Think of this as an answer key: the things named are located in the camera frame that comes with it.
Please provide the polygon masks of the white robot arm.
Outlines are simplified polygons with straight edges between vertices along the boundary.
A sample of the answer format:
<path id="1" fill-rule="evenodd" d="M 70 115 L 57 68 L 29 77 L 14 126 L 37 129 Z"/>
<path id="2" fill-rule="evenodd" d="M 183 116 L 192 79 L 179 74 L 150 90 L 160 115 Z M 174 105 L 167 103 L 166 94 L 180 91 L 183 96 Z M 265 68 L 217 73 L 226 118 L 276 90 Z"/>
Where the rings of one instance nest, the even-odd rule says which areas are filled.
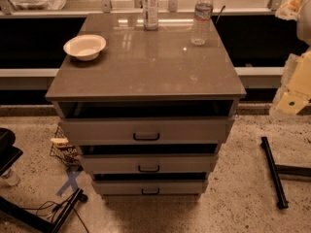
<path id="1" fill-rule="evenodd" d="M 275 16 L 295 20 L 297 38 L 308 46 L 301 56 L 289 55 L 281 86 L 269 110 L 276 117 L 294 116 L 311 100 L 311 0 L 289 0 L 276 11 Z"/>

